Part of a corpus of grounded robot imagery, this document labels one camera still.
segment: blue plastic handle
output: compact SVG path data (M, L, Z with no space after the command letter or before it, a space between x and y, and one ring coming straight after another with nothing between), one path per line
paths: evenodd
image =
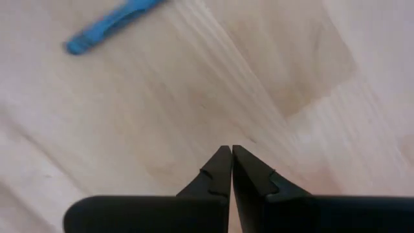
M130 0L113 10L108 16L87 27L66 43L67 52L80 55L104 39L118 32L134 19L145 14L163 0Z

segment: light wood grain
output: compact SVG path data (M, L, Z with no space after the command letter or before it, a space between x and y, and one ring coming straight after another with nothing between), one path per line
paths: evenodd
M175 194L224 144L316 194L414 195L411 1L169 0L64 53L118 4L3 0L0 232L61 232L88 195Z

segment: wooden floor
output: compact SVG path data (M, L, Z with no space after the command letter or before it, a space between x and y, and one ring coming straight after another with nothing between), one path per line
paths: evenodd
M414 195L413 1L169 0L63 51L120 3L2 1L0 232L61 232L88 195L173 195L224 144L315 194Z

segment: wooden surface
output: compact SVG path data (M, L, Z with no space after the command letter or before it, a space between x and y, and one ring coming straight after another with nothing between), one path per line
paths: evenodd
M119 4L2 1L0 232L61 232L88 195L175 194L223 144L315 194L414 195L413 1L169 0L64 53Z

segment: blue object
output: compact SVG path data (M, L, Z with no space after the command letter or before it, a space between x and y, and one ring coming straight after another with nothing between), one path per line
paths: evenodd
M70 54L81 55L145 14L162 0L128 0L102 20L75 35L65 45Z

